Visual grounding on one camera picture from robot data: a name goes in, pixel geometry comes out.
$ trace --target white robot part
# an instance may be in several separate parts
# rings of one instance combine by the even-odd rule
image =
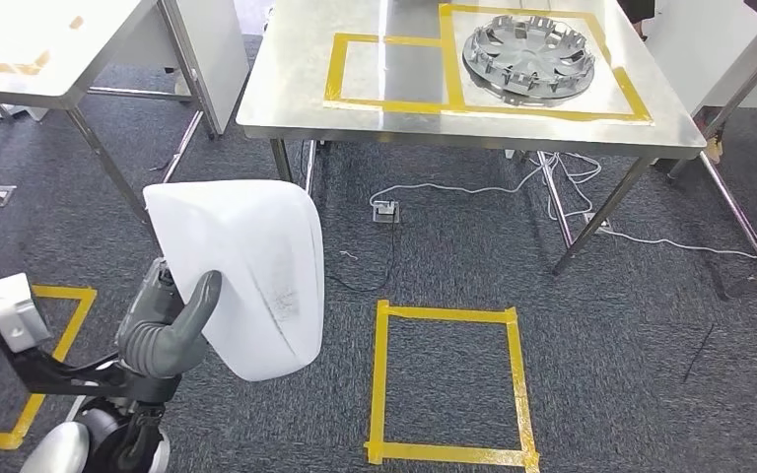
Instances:
[[[320,218],[297,185],[276,180],[156,184],[144,189],[161,250],[185,302],[207,271],[222,293],[203,333],[239,377],[295,372],[320,351]]]

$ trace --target metal frame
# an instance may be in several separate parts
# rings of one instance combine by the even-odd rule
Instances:
[[[289,164],[289,155],[286,152],[286,142],[281,139],[272,139],[270,142],[271,153],[274,155],[274,164],[277,166],[277,176],[280,180],[295,183],[292,167]],[[304,184],[304,190],[308,195],[311,195],[311,182],[312,175],[314,174],[314,160],[317,157],[317,146],[317,140],[309,140],[309,158],[306,164],[306,183]]]
[[[140,91],[134,89],[118,89],[111,87],[89,87],[86,90],[86,94],[162,101],[193,101],[198,104],[199,109],[195,111],[192,118],[190,119],[190,122],[186,130],[184,131],[183,136],[181,137],[181,141],[175,153],[167,161],[167,163],[160,168],[166,169],[162,177],[162,182],[166,183],[170,181],[172,175],[177,169],[178,164],[183,157],[193,134],[202,121],[202,118],[204,118],[204,121],[207,124],[208,136],[211,139],[214,139],[216,137],[216,130],[218,128],[215,125],[214,117],[211,115],[207,106],[205,105],[204,90],[201,83],[198,81],[198,74],[196,72],[198,64],[195,61],[195,56],[192,52],[192,46],[189,44],[186,30],[180,19],[181,16],[180,12],[178,11],[176,0],[158,0],[157,6],[159,11],[161,12],[161,16],[167,27],[167,31],[170,34],[170,43],[172,44],[172,49],[178,61],[181,74],[183,75],[184,80],[186,81],[187,86],[190,90],[190,95],[185,96],[157,91]],[[120,169],[114,163],[114,160],[111,158],[108,151],[101,143],[100,138],[89,126],[85,115],[83,115],[80,108],[76,105],[70,108],[66,108],[65,112],[68,114],[68,117],[77,127],[83,138],[85,138],[86,142],[91,147],[92,152],[100,161],[100,164],[103,167],[103,171],[108,175],[114,186],[123,196],[123,199],[126,201],[129,208],[132,210],[138,220],[140,220],[141,223],[146,226],[148,232],[150,233],[150,236],[155,241],[157,241],[155,231],[152,228],[149,214],[147,213],[145,206],[135,194],[129,183],[126,181],[125,177],[120,172]],[[0,114],[5,120],[13,119],[13,116],[10,114],[10,112],[4,109],[4,107],[1,105]]]
[[[756,86],[757,68],[753,71],[747,81],[745,81],[741,85],[741,87],[738,88],[738,90],[724,105],[721,111],[719,111],[718,115],[716,115],[713,121],[707,125],[707,128],[703,132],[704,137],[710,139],[715,136],[717,130],[738,109],[738,106],[741,105],[744,99],[746,99],[747,96],[750,95],[750,93],[753,91],[753,89],[755,89]],[[733,217],[735,217],[736,222],[738,222],[739,226],[741,227],[741,231],[744,233],[744,236],[747,238],[747,241],[750,243],[750,246],[753,247],[753,250],[757,255],[757,233],[755,229],[753,229],[753,226],[750,223],[750,220],[747,218],[747,215],[744,213],[744,210],[741,208],[741,205],[735,199],[735,196],[732,195],[732,192],[729,190],[729,187],[727,187],[726,182],[721,176],[721,173],[718,171],[718,169],[716,169],[713,162],[710,161],[709,158],[707,158],[707,155],[701,153],[698,158],[701,160],[701,163],[704,165],[704,169],[710,175],[713,183],[721,193],[723,200],[729,207],[730,212],[732,212]],[[669,181],[674,181],[675,179],[677,179],[677,177],[685,169],[688,163],[689,162],[679,162],[677,165],[675,165],[668,174]],[[724,294],[728,298],[735,298],[755,284],[757,284],[757,270],[738,283],[727,288]]]
[[[309,164],[307,167],[306,182],[306,191],[310,195],[311,174],[314,168],[316,147],[317,142],[312,140],[310,142],[310,156]],[[274,154],[274,161],[277,165],[277,173],[280,177],[280,180],[294,182],[292,177],[292,170],[289,166],[289,159],[286,154],[285,142],[281,139],[272,139],[271,150]],[[567,251],[565,251],[564,256],[561,257],[555,268],[553,268],[553,274],[558,276],[562,274],[570,264],[570,262],[574,258],[576,258],[577,253],[579,253],[579,251],[581,251],[585,247],[590,237],[592,237],[593,234],[595,234],[602,226],[602,222],[608,220],[613,211],[616,210],[617,206],[619,206],[620,202],[622,202],[625,196],[628,195],[628,192],[634,187],[634,184],[636,184],[637,181],[640,180],[640,177],[649,169],[652,164],[652,159],[639,158],[634,162],[634,164],[628,169],[628,172],[626,172],[625,176],[623,176],[619,184],[617,184],[616,188],[614,188],[610,195],[608,195],[607,199],[599,208],[599,210],[596,211],[596,214],[593,216],[590,222],[588,222],[585,228],[582,229],[582,232],[579,233],[579,236],[577,236],[576,239],[573,239],[573,235],[570,232],[570,227],[567,224],[567,219],[564,217],[564,206],[562,204],[561,196],[558,193],[558,189],[556,188],[552,169],[544,160],[542,153],[537,152],[537,155],[541,163],[541,170],[544,173],[544,179],[547,181],[547,190],[549,191],[550,198],[553,201],[553,209],[555,209],[556,212],[556,218],[558,219],[562,239],[564,240],[564,244],[567,247]],[[518,161],[522,162],[525,159],[526,153],[520,152]]]

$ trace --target floor power socket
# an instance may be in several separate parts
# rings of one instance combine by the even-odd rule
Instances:
[[[399,203],[395,200],[377,200],[373,202],[373,222],[398,224]]]
[[[585,218],[585,225],[589,224],[591,220],[593,220],[593,217],[596,216],[593,212],[585,212],[582,214],[582,216]],[[609,232],[613,232],[613,227],[611,227],[611,222],[609,220],[603,220],[602,225],[599,226],[603,230],[608,230]]]

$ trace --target floor marking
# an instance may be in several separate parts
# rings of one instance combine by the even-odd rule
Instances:
[[[384,408],[387,381],[387,336],[390,316],[466,323],[503,323],[507,328],[510,367],[517,415],[519,448],[503,450],[452,445],[427,445],[384,441]],[[370,463],[379,465],[385,458],[447,461],[488,465],[522,466],[526,473],[539,473],[539,455],[529,416],[529,398],[523,374],[523,356],[514,307],[504,311],[392,306],[378,301],[376,307],[376,350],[373,361],[373,403],[370,439],[364,444]]]
[[[74,339],[77,338],[77,333],[80,331],[80,327],[83,325],[83,321],[86,319],[86,315],[89,313],[97,297],[97,290],[92,288],[38,285],[34,285],[33,290],[34,296],[38,298],[79,301],[77,308],[71,315],[71,319],[68,321],[68,325],[65,327],[65,331],[62,332],[62,336],[59,338],[56,348],[53,350],[53,358],[61,362],[65,360],[68,350],[71,349]],[[15,450],[22,444],[43,400],[44,394],[31,394],[13,430],[11,432],[0,432],[0,450]]]

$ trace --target floor outlet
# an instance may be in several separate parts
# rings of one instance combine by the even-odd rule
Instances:
[[[596,216],[593,212],[586,212],[582,214],[582,216],[585,218],[585,225],[589,224],[591,220],[593,220],[593,217]],[[603,230],[608,230],[609,232],[613,232],[613,227],[611,227],[611,223],[609,220],[603,220],[602,225],[599,226]]]

